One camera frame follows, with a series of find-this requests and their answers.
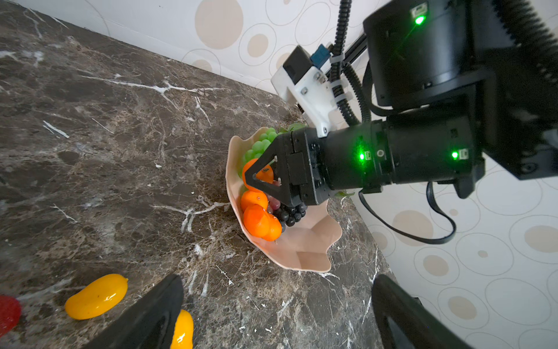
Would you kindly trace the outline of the green grape bunch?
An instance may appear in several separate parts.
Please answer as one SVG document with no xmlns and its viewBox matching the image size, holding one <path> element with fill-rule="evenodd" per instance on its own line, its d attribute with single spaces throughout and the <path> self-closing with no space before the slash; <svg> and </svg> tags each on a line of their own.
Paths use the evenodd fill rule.
<svg viewBox="0 0 558 349">
<path fill-rule="evenodd" d="M 263 133 L 257 135 L 255 140 L 248 142 L 248 148 L 245 151 L 240 152 L 240 162 L 238 167 L 238 174 L 241 175 L 241 171 L 244 166 L 253 159 L 258 159 L 267 150 L 270 144 L 279 135 L 286 134 L 288 132 L 297 131 L 298 129 L 305 128 L 302 123 L 294 123 L 289 125 L 287 128 L 280 128 L 276 130 L 273 127 L 267 128 Z"/>
</svg>

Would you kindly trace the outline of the strawberry red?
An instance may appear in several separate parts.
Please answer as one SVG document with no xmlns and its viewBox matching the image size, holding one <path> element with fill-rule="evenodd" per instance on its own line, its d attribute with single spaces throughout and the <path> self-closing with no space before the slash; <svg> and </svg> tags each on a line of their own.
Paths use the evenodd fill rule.
<svg viewBox="0 0 558 349">
<path fill-rule="evenodd" d="M 0 296 L 0 337 L 5 336 L 19 323 L 22 308 L 16 298 Z"/>
</svg>

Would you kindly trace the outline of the pink scalloped fruit bowl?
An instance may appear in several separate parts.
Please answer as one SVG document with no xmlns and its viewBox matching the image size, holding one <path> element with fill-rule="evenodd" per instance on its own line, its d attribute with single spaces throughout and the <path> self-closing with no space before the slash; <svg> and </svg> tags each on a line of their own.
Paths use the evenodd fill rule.
<svg viewBox="0 0 558 349">
<path fill-rule="evenodd" d="M 239 176 L 242 156 L 266 130 L 262 127 L 245 140 L 235 135 L 229 142 L 226 188 L 232 210 L 240 224 L 243 223 L 241 196 L 246 190 Z M 329 199 L 319 206 L 311 206 L 300 222 L 287 228 L 275 241 L 252 236 L 244 227 L 241 230 L 255 247 L 278 266 L 290 270 L 327 273 L 331 270 L 328 252 L 342 236 L 340 224 L 328 213 L 330 202 Z"/>
</svg>

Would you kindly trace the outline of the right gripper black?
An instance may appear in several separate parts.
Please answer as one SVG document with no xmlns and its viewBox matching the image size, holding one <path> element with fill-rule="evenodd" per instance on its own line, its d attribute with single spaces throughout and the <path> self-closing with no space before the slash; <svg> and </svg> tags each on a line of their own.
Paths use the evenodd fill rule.
<svg viewBox="0 0 558 349">
<path fill-rule="evenodd" d="M 326 154 L 327 145 L 335 131 L 319 138 L 317 131 L 305 127 L 283 133 L 270 144 L 257 161 L 244 172 L 247 186 L 269 194 L 287 206 L 317 206 L 337 195 L 329 180 L 328 165 L 332 155 Z M 274 161 L 274 173 L 279 186 L 260 180 L 257 174 Z"/>
</svg>

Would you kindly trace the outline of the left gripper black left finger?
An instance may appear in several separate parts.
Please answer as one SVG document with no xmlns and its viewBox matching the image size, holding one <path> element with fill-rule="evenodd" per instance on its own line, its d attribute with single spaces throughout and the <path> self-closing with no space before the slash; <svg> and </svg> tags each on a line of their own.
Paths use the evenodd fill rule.
<svg viewBox="0 0 558 349">
<path fill-rule="evenodd" d="M 84 347 L 170 348 L 183 299 L 182 279 L 170 274 Z"/>
</svg>

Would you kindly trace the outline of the orange mandarin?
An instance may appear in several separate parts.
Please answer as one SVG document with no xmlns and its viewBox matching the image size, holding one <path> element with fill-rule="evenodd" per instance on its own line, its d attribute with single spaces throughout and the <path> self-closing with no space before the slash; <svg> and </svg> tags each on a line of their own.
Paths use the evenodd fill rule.
<svg viewBox="0 0 558 349">
<path fill-rule="evenodd" d="M 255 237 L 264 238 L 270 232 L 270 218 L 267 211 L 260 205 L 248 206 L 243 216 L 244 227 Z"/>
<path fill-rule="evenodd" d="M 248 190 L 241 196 L 241 210 L 245 212 L 250 206 L 258 205 L 267 211 L 269 201 L 267 195 L 260 191 Z"/>
<path fill-rule="evenodd" d="M 246 171 L 247 171 L 248 168 L 250 168 L 256 161 L 257 161 L 257 159 L 252 159 L 252 160 L 248 161 L 248 162 L 244 165 L 244 168 L 243 168 L 242 171 L 241 171 L 241 178 L 242 178 L 242 180 L 243 180 L 243 182 L 244 182 L 245 187 L 246 187 L 248 190 L 254 191 L 254 192 L 257 192 L 257 193 L 261 193 L 261 192 L 262 192 L 261 190 L 256 189 L 256 188 L 254 188 L 254 187 L 252 187 L 252 186 L 249 186 L 249 185 L 246 183 Z M 261 180 L 261 181 L 266 182 L 266 183 L 273 184 L 273 182 L 274 182 L 274 172 L 273 172 L 272 167 L 271 167 L 270 165 L 267 165 L 266 167 L 264 167 L 262 170 L 260 170 L 260 171 L 257 173 L 256 177 L 257 177 L 258 180 Z"/>
<path fill-rule="evenodd" d="M 268 214 L 268 232 L 262 237 L 266 241 L 276 241 L 283 233 L 283 226 L 276 216 Z"/>
</svg>

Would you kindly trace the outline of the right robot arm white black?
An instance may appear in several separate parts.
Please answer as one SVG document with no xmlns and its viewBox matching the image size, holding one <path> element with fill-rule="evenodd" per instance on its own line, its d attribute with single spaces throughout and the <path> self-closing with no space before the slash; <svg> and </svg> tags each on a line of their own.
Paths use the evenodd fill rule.
<svg viewBox="0 0 558 349">
<path fill-rule="evenodd" d="M 342 190 L 452 185 L 465 199 L 491 157 L 519 180 L 557 175 L 557 38 L 529 1 L 391 1 L 344 46 L 296 47 L 272 79 L 311 125 L 277 136 L 244 172 L 290 207 Z"/>
</svg>

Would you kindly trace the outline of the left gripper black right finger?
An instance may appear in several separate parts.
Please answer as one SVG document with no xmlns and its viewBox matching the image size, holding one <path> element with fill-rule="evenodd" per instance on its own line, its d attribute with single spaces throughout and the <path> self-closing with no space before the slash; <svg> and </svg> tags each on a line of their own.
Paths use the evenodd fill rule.
<svg viewBox="0 0 558 349">
<path fill-rule="evenodd" d="M 377 276 L 373 313 L 385 348 L 469 348 L 390 277 Z"/>
</svg>

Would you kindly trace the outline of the black grape bunch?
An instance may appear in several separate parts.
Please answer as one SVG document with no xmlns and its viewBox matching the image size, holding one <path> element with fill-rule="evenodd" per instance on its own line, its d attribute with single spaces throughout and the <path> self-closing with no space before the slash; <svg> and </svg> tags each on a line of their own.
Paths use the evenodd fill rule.
<svg viewBox="0 0 558 349">
<path fill-rule="evenodd" d="M 307 205 L 304 203 L 297 206 L 281 204 L 279 208 L 273 211 L 273 215 L 280 221 L 282 231 L 284 232 L 286 228 L 293 227 L 298 223 L 306 215 L 306 211 Z"/>
</svg>

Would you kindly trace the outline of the red grape bunch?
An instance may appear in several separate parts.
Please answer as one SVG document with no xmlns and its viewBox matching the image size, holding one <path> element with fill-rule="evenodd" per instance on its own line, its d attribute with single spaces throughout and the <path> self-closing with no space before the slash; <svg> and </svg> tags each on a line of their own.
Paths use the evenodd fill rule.
<svg viewBox="0 0 558 349">
<path fill-rule="evenodd" d="M 274 212 L 280 209 L 281 203 L 279 200 L 273 198 L 272 196 L 267 196 L 269 208 Z"/>
</svg>

